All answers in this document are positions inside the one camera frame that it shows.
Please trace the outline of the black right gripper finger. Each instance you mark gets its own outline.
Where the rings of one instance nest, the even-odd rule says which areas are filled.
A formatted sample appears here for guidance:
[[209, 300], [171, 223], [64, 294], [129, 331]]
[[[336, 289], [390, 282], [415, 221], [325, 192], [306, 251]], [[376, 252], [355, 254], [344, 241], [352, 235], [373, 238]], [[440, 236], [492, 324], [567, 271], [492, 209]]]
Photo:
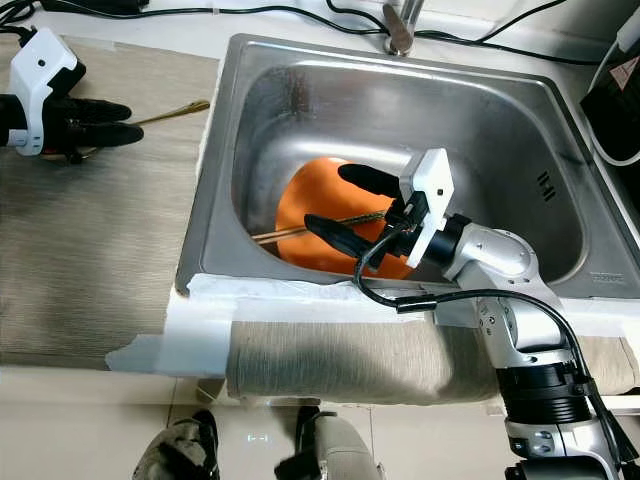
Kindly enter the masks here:
[[398, 175], [393, 175], [374, 166], [347, 163], [338, 166], [340, 179], [365, 189], [372, 195], [380, 195], [388, 198], [403, 198], [401, 189], [401, 179]]
[[329, 244], [334, 250], [352, 257], [352, 259], [360, 260], [375, 246], [375, 243], [370, 239], [362, 237], [355, 229], [338, 220], [323, 218], [323, 216], [308, 212], [303, 216], [303, 225], [308, 232], [314, 233], [316, 237]]

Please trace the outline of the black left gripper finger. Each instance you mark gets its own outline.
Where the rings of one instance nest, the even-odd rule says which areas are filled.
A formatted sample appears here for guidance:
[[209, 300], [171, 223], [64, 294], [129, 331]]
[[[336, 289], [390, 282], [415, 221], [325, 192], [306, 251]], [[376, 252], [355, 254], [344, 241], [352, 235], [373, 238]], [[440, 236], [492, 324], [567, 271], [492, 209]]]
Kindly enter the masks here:
[[87, 124], [79, 133], [79, 146], [83, 148], [110, 148], [132, 145], [145, 137], [145, 129], [140, 125], [109, 122]]
[[101, 99], [77, 99], [76, 110], [82, 123], [125, 122], [132, 116], [127, 105]]

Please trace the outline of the orange plastic plate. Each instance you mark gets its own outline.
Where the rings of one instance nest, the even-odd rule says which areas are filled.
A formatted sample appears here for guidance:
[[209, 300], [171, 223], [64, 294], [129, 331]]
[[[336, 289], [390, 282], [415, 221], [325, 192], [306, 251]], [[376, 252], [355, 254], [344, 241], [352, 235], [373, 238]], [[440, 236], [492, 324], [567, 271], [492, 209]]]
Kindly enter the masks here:
[[[307, 214], [343, 220], [387, 210], [392, 204], [390, 198], [367, 192], [339, 177], [339, 166], [346, 164], [340, 157], [315, 157], [302, 165], [279, 198], [275, 228], [305, 227]], [[355, 269], [355, 259], [330, 247], [308, 230], [301, 236], [279, 239], [275, 248], [280, 259], [298, 268], [347, 276]]]

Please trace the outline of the wooden chopstick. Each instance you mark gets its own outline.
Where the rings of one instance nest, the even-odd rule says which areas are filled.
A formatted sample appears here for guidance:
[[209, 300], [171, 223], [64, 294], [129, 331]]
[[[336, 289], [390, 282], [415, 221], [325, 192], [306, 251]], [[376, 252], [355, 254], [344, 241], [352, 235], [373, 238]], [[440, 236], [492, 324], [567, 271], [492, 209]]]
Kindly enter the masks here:
[[182, 106], [182, 108], [165, 111], [165, 113], [150, 116], [137, 122], [132, 122], [132, 125], [146, 125], [155, 122], [163, 122], [166, 119], [178, 118], [178, 116], [184, 116], [189, 114], [201, 113], [201, 111], [209, 110], [211, 108], [210, 101], [200, 100], [189, 102], [189, 104]]
[[[326, 229], [326, 232], [349, 232], [352, 234], [352, 238], [364, 241], [364, 237], [357, 232], [355, 227], [357, 227], [357, 225], [370, 223], [370, 221], [381, 220], [384, 218], [385, 214], [387, 214], [387, 210], [379, 210], [374, 212], [365, 212], [365, 214], [351, 216], [351, 218], [333, 220], [333, 227]], [[306, 225], [302, 225], [302, 227], [292, 227], [284, 230], [274, 230], [274, 232], [252, 234], [250, 238], [257, 244], [270, 244], [283, 241], [283, 239], [300, 237], [307, 233], [314, 234], [314, 230], [310, 230]]]

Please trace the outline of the black power adapter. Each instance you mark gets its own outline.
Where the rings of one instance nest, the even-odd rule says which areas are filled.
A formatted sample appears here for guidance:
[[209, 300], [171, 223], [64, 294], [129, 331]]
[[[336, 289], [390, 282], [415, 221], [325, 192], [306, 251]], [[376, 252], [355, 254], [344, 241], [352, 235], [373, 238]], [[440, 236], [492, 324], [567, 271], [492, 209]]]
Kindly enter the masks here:
[[150, 0], [38, 0], [47, 12], [87, 12], [105, 15], [136, 15]]

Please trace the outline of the beige hanging cloth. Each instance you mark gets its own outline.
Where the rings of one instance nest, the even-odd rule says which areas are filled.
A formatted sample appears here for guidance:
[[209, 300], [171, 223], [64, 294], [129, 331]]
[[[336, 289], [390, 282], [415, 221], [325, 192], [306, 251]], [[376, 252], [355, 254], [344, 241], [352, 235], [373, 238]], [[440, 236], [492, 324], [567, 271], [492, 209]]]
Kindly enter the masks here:
[[451, 404], [498, 394], [479, 332], [411, 323], [234, 323], [232, 397], [362, 404]]

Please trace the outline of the stainless steel sink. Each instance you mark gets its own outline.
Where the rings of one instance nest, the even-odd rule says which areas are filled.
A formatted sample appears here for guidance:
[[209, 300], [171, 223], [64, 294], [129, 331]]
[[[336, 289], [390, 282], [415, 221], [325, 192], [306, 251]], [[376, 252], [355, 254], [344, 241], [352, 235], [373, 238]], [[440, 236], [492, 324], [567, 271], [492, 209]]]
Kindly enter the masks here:
[[399, 173], [436, 147], [449, 210], [524, 238], [559, 297], [640, 300], [640, 225], [552, 79], [247, 33], [221, 63], [175, 288], [198, 274], [347, 282], [257, 244], [289, 179], [316, 157]]

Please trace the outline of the steel faucet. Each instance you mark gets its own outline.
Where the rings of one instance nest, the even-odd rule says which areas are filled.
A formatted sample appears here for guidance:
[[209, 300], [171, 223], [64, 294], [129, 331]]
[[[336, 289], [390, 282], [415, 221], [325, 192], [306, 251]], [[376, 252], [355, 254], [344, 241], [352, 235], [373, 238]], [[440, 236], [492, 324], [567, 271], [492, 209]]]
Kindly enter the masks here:
[[407, 58], [415, 41], [415, 26], [426, 0], [394, 0], [381, 5], [387, 23], [387, 51]]

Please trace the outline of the white paper towel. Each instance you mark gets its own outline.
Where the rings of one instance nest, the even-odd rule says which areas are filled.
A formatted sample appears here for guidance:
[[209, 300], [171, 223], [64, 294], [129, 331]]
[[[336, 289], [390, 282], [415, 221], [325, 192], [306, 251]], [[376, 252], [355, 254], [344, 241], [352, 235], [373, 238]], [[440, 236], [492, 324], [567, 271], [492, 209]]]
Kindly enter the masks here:
[[170, 294], [163, 332], [106, 353], [110, 370], [223, 378], [236, 323], [389, 324], [407, 316], [367, 300], [351, 282], [330, 285], [196, 274]]

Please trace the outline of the grey robot right foot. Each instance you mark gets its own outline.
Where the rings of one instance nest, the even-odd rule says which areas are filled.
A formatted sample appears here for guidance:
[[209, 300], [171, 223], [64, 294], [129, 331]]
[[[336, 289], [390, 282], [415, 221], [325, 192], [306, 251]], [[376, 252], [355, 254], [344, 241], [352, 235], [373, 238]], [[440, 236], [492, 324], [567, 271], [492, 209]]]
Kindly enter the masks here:
[[276, 480], [383, 480], [369, 445], [337, 413], [301, 407], [294, 453], [274, 468]]

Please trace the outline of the black countertop appliance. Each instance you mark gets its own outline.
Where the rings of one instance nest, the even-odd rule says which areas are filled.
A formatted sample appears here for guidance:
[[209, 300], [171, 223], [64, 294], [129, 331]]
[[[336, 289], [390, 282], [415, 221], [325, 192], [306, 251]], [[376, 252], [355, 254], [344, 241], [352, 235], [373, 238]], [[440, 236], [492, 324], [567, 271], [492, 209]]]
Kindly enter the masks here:
[[622, 33], [608, 47], [580, 106], [607, 163], [640, 163], [640, 33]]

